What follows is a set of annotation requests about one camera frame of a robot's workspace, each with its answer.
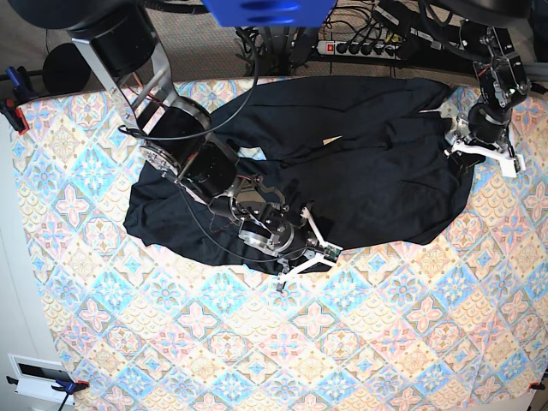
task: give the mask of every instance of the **power cord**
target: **power cord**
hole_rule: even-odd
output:
[[[329,23],[326,23],[325,24],[325,28],[327,29],[332,29],[333,28],[333,25],[334,24],[345,24],[346,26],[350,27],[350,29],[352,30],[352,32],[354,34],[357,34],[358,36],[362,37],[363,39],[366,37],[364,34],[361,33],[361,29],[356,29],[354,26],[352,26],[350,23],[348,23],[347,21],[345,20],[335,20],[335,21],[330,21]],[[349,34],[349,33],[338,33],[338,32],[332,32],[332,31],[329,31],[329,34]]]
[[[48,52],[48,55],[50,54],[50,44],[48,42],[48,35],[50,34],[50,30],[47,28],[45,29],[45,50]]]
[[[192,207],[190,206],[190,203],[188,202],[188,198],[187,198],[187,195],[185,195],[185,190],[183,190],[182,188],[179,188],[179,193],[181,194],[182,196],[182,199],[185,201],[185,203],[187,204],[187,208],[188,208],[188,211],[190,212],[190,215],[192,216],[192,219],[194,220],[194,222],[196,223],[196,225],[198,225],[198,227],[200,228],[201,232],[213,243],[215,244],[217,247],[221,248],[223,251],[225,251],[226,253],[238,258],[238,259],[243,259],[244,261],[249,261],[249,262],[252,262],[252,263],[273,263],[275,261],[278,261],[279,259],[284,259],[288,256],[290,256],[290,254],[295,254],[295,253],[298,253],[300,251],[303,251],[303,250],[306,250],[307,248],[306,247],[302,247],[302,248],[299,248],[295,251],[292,251],[291,253],[287,253],[287,254],[283,254],[283,255],[279,255],[278,257],[276,257],[275,259],[250,259],[248,257],[244,257],[243,255],[240,255],[238,253],[234,253],[233,251],[230,251],[228,248],[226,248],[225,246],[222,246],[221,244],[219,244],[219,242],[217,240],[215,240],[208,232],[207,230],[204,228],[204,226],[200,223],[200,221],[198,220],[198,218],[196,217],[196,213],[194,212],[194,210],[192,209]]]
[[[128,128],[125,125],[120,126],[118,128],[118,130],[121,133],[131,135],[132,137],[135,137],[136,139],[152,140],[152,141],[178,141],[178,140],[191,140],[191,139],[195,139],[197,137],[201,137],[202,135],[207,135],[209,133],[212,133],[214,131],[219,130],[221,127],[223,127],[226,124],[228,124],[229,122],[231,122],[236,116],[238,116],[238,114],[240,114],[240,112],[246,106],[247,102],[249,101],[249,99],[253,95],[253,92],[255,91],[255,88],[257,88],[257,83],[259,82],[259,51],[257,50],[257,47],[255,47],[254,42],[251,41],[251,39],[247,36],[247,34],[242,30],[241,27],[237,27],[236,32],[238,33],[239,36],[241,36],[243,39],[246,40],[246,42],[249,44],[249,47],[251,48],[251,51],[253,53],[253,58],[255,59],[255,66],[254,66],[254,72],[255,73],[254,73],[253,84],[251,86],[251,89],[249,90],[249,92],[247,92],[246,98],[243,100],[240,107],[238,107],[238,110],[236,110],[232,116],[227,118],[221,124],[219,124],[219,125],[217,125],[213,128],[209,128],[206,131],[202,131],[202,132],[196,133],[196,134],[182,135],[182,136],[179,136],[179,137],[150,136],[150,135],[146,135],[144,132],[142,132],[141,130],[139,130],[137,128]]]
[[[447,27],[451,21],[453,20],[453,16],[455,15],[452,11],[449,12],[449,15],[447,16],[447,19],[445,21],[442,21],[438,14],[434,11],[431,4],[426,4],[426,9],[430,12],[430,15],[434,19],[434,21],[438,24],[438,26],[441,27]]]
[[[358,11],[365,15],[368,19],[371,18],[371,15],[369,14],[370,10],[367,7],[364,6],[335,6],[333,10],[353,10]]]

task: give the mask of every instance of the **wire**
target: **wire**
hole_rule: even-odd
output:
[[[363,6],[335,6],[333,10],[353,10],[363,13],[367,18],[371,18],[371,10]]]
[[[48,34],[49,33],[50,33],[50,31],[46,28],[45,29],[45,49],[48,52],[48,54],[50,54],[50,45],[48,45]]]
[[[453,16],[455,15],[452,11],[449,12],[449,15],[445,21],[441,21],[438,17],[438,14],[434,11],[431,4],[426,4],[426,9],[430,12],[430,15],[432,16],[433,20],[441,27],[447,27],[451,21],[453,20]]]
[[[134,75],[134,79],[135,81],[137,81],[137,84],[139,85],[139,87],[142,89],[143,88],[143,82],[140,80],[139,78],[139,75],[135,72],[133,72],[133,75]],[[135,92],[135,90],[133,88],[131,88],[130,86],[128,86],[129,90],[131,90],[134,94],[137,94],[137,96],[139,96],[139,94],[137,92]],[[156,96],[154,96],[154,94],[152,94],[151,92],[148,93],[147,95],[148,97],[148,100],[153,100],[155,101],[156,103],[160,104],[163,108],[167,109],[167,106],[164,104],[163,101],[161,101],[159,98],[156,98]]]
[[[478,78],[481,77],[483,74],[487,73],[487,70],[489,70],[491,68],[491,65],[490,64],[487,64],[487,67],[485,67],[483,70],[481,70],[479,73],[478,73]]]
[[[247,41],[249,46],[251,47],[251,51],[253,52],[253,59],[255,60],[255,67],[254,67],[254,77],[253,77],[253,84],[251,85],[251,89],[247,92],[246,98],[241,103],[240,107],[238,107],[238,110],[234,112],[232,116],[227,118],[224,122],[219,124],[218,126],[215,126],[213,128],[209,128],[206,131],[202,131],[200,133],[196,134],[190,134],[190,135],[183,135],[179,137],[151,137],[150,135],[144,134],[142,131],[136,129],[136,128],[128,128],[125,125],[122,125],[118,128],[118,130],[121,133],[131,135],[138,139],[143,140],[155,140],[155,141],[178,141],[178,140],[190,140],[195,139],[196,137],[201,137],[202,135],[207,135],[209,133],[212,133],[214,131],[219,130],[221,127],[225,126],[229,122],[231,122],[240,112],[243,110],[243,108],[246,106],[247,102],[253,95],[253,92],[255,91],[255,88],[257,88],[257,83],[259,82],[259,51],[257,50],[257,47],[255,47],[255,44],[251,41],[251,39],[247,36],[247,34],[242,30],[241,27],[236,27],[236,32],[239,33],[243,39]]]
[[[330,60],[329,61],[329,76],[331,77],[332,74],[333,74],[333,61]]]
[[[362,32],[366,28],[369,28],[369,31],[367,32],[367,34],[365,36],[363,36],[363,40],[361,40],[360,44],[361,43],[365,44],[365,42],[369,39],[369,35],[373,31],[373,28],[375,28],[377,25],[378,25],[378,35],[377,35],[377,38],[375,39],[375,42],[374,42],[374,44],[377,44],[377,42],[380,40],[380,36],[383,33],[383,25],[378,21],[375,21],[372,25],[367,24],[366,26],[362,27],[359,30],[359,32]],[[351,45],[352,43],[354,43],[354,41],[356,40],[357,37],[358,37],[358,33],[356,33],[353,38],[351,38],[349,41],[347,41],[347,45]]]
[[[361,37],[365,37],[363,34],[361,34],[360,30],[356,29],[354,26],[352,26],[350,23],[348,23],[345,20],[330,21],[329,23],[325,25],[325,28],[331,29],[334,24],[339,24],[339,23],[346,24],[348,27],[350,27],[350,29],[354,32],[354,34],[358,33],[358,35],[360,35]]]
[[[198,225],[198,227],[200,228],[201,232],[204,233],[204,235],[209,238],[209,240],[211,242],[213,242],[213,244],[215,244],[217,247],[221,248],[223,251],[225,251],[226,253],[234,256],[234,257],[237,257],[238,259],[243,259],[245,261],[250,261],[252,263],[273,263],[273,262],[276,262],[278,261],[279,259],[284,259],[286,257],[288,257],[290,254],[295,254],[295,253],[298,253],[300,251],[303,251],[303,250],[306,250],[307,248],[306,247],[302,247],[302,248],[299,248],[295,251],[292,251],[291,253],[287,253],[287,254],[283,254],[283,255],[279,255],[278,257],[276,257],[275,259],[250,259],[248,257],[244,257],[243,255],[240,255],[238,253],[234,253],[233,251],[230,251],[228,248],[222,246],[221,244],[218,243],[217,240],[215,240],[213,237],[211,237],[211,235],[207,232],[207,230],[204,228],[204,226],[202,226],[202,224],[200,223],[200,221],[198,221],[198,218],[196,217],[196,214],[194,213],[194,210],[192,209],[192,207],[190,206],[190,203],[188,202],[188,199],[187,199],[187,196],[184,194],[185,190],[182,189],[182,188],[179,188],[179,193],[181,194],[182,196],[182,199],[185,201],[185,203],[187,204],[187,208],[188,208],[188,211],[190,212],[190,215],[192,216],[194,222]]]
[[[69,399],[69,394],[68,393],[65,396],[65,398],[63,399],[63,402],[61,402],[61,407],[59,407],[59,409],[57,411],[61,411],[63,409],[63,407],[65,406],[65,403],[67,402],[67,399]]]

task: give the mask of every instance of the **patterned tablecloth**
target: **patterned tablecloth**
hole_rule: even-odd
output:
[[[180,85],[214,110],[249,80]],[[459,89],[445,116],[477,98]],[[28,250],[78,409],[433,411],[522,396],[548,363],[548,107],[515,110],[527,172],[476,168],[427,247],[345,252],[289,283],[144,247],[122,221],[143,160],[104,92],[37,101],[12,139]]]

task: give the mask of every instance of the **black garment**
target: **black garment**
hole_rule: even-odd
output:
[[[450,89],[429,80],[311,77],[260,86],[242,113],[217,134],[241,147],[260,146],[267,161],[243,158],[238,172],[265,176],[299,212],[312,214],[327,241],[345,249],[391,241],[427,244],[466,206],[473,173],[455,176],[443,155],[450,120],[437,109]],[[216,110],[219,124],[242,97]],[[324,140],[342,138],[324,145]],[[146,164],[124,223],[146,245],[161,244],[208,265],[239,265],[277,274],[278,263],[242,261],[196,226],[181,192]],[[230,250],[269,259],[245,246],[238,229],[197,203],[202,224]],[[324,266],[313,267],[315,271]]]
[[[537,61],[548,62],[548,2],[533,0],[533,9],[529,19],[533,28],[533,47]]]

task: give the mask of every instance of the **black cable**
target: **black cable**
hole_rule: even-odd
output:
[[[243,255],[240,255],[238,253],[234,253],[233,251],[230,251],[228,248],[222,246],[221,244],[218,243],[217,240],[215,240],[213,237],[210,236],[210,234],[207,232],[207,230],[204,228],[204,226],[202,226],[202,224],[200,223],[200,221],[198,221],[198,218],[196,217],[196,214],[194,213],[194,210],[192,209],[192,207],[190,206],[190,203],[188,202],[188,199],[187,199],[187,196],[184,194],[185,190],[182,189],[182,188],[179,188],[179,193],[181,193],[181,196],[182,196],[182,199],[185,201],[185,203],[187,204],[187,208],[188,208],[188,211],[190,212],[190,215],[192,216],[194,222],[198,225],[198,227],[200,228],[201,232],[204,233],[204,235],[210,239],[211,242],[213,242],[213,244],[215,244],[217,247],[221,248],[223,251],[225,251],[226,253],[238,258],[238,259],[243,259],[245,261],[250,261],[252,263],[273,263],[275,261],[278,261],[279,259],[283,259],[285,257],[288,257],[292,254],[295,254],[295,253],[298,253],[300,251],[303,251],[303,250],[306,250],[307,248],[306,247],[302,247],[302,248],[299,248],[295,251],[292,251],[291,253],[287,253],[287,254],[284,254],[284,255],[280,255],[278,257],[276,257],[275,259],[250,259],[248,257],[244,257]]]
[[[455,15],[452,11],[450,11],[447,19],[445,21],[441,21],[441,19],[438,17],[438,14],[434,11],[430,4],[426,4],[426,9],[430,12],[433,20],[441,27],[447,27],[451,23],[451,20],[453,20],[453,16]]]
[[[378,22],[378,21],[375,21],[372,25],[371,25],[371,22],[367,23],[367,25],[365,25],[364,27],[362,27],[360,30],[358,30],[358,32],[354,35],[353,38],[351,38],[349,41],[347,41],[347,45],[351,45],[352,43],[354,43],[354,41],[357,39],[358,37],[358,33],[361,33],[362,31],[364,31],[366,28],[369,28],[369,31],[367,32],[367,34],[365,36],[362,36],[363,37],[363,40],[361,40],[363,43],[365,43],[368,39],[369,39],[369,34],[371,34],[371,32],[373,31],[373,28],[375,28],[375,26],[377,26],[379,24],[379,38],[380,38],[380,33],[383,32],[383,27],[382,25]]]
[[[131,135],[138,139],[143,140],[155,140],[155,141],[178,141],[178,140],[190,140],[195,139],[196,137],[201,137],[202,135],[207,135],[209,133],[212,133],[214,131],[219,130],[221,127],[225,126],[229,122],[231,122],[240,112],[243,110],[243,108],[246,106],[247,102],[253,95],[253,92],[255,91],[255,88],[257,88],[257,83],[259,82],[259,51],[257,50],[257,47],[255,47],[255,44],[251,41],[251,39],[247,36],[247,34],[241,29],[241,27],[236,27],[236,32],[240,34],[240,36],[247,41],[249,46],[251,47],[251,51],[253,52],[253,59],[255,60],[255,67],[254,67],[254,77],[253,77],[253,84],[251,85],[251,89],[249,92],[247,92],[246,99],[243,100],[240,107],[238,107],[238,110],[234,112],[232,116],[227,118],[224,122],[219,124],[218,126],[215,126],[213,128],[209,128],[206,131],[202,131],[200,133],[196,134],[190,134],[190,135],[184,135],[179,137],[152,137],[150,135],[144,134],[142,131],[136,129],[136,128],[128,128],[125,125],[122,125],[118,128],[118,130],[121,133]]]
[[[59,407],[59,409],[57,411],[61,411],[63,409],[63,407],[65,406],[65,402],[67,402],[68,398],[69,398],[69,394],[67,393],[67,395],[65,396],[63,402],[61,402],[61,407]]]
[[[336,21],[330,21],[328,24],[332,25],[333,24],[339,24],[339,23],[342,23],[342,24],[346,24],[348,27],[350,27],[352,29],[352,31],[354,32],[354,34],[358,34],[360,37],[365,37],[363,34],[360,33],[360,30],[356,29],[354,26],[352,26],[350,23],[348,23],[347,21],[345,20],[336,20]]]
[[[253,41],[253,44],[256,45],[257,43],[257,37],[259,36],[259,30],[257,30],[255,27],[248,27],[243,29],[244,32],[247,33],[247,36],[251,41]],[[243,52],[244,54],[250,54],[252,51],[248,48],[247,42],[243,39],[243,37],[240,36],[238,32],[236,32],[236,35],[240,38],[242,44],[243,44]]]
[[[188,5],[166,3],[161,0],[140,0],[147,9],[165,11],[166,13],[176,13],[181,15],[203,15],[209,13],[204,5]]]
[[[445,38],[445,36],[443,36],[441,32],[438,31],[438,27],[435,27],[428,18],[428,14],[426,12],[426,4],[429,4],[426,0],[419,0],[420,18],[422,20],[422,24],[424,24],[426,30],[431,34],[431,36],[436,41],[441,43],[447,51],[461,58],[472,60],[473,62],[479,62],[484,64],[491,62],[491,59],[489,57],[475,55],[452,45],[451,42],[449,42],[449,40]]]
[[[371,10],[363,6],[335,6],[333,10],[353,10],[363,13],[367,18],[371,18]]]
[[[333,61],[330,60],[329,61],[329,76],[331,77],[332,74],[333,74]]]
[[[48,54],[50,54],[50,45],[48,45],[48,34],[49,34],[49,32],[50,31],[46,28],[45,29],[45,49],[48,52]]]

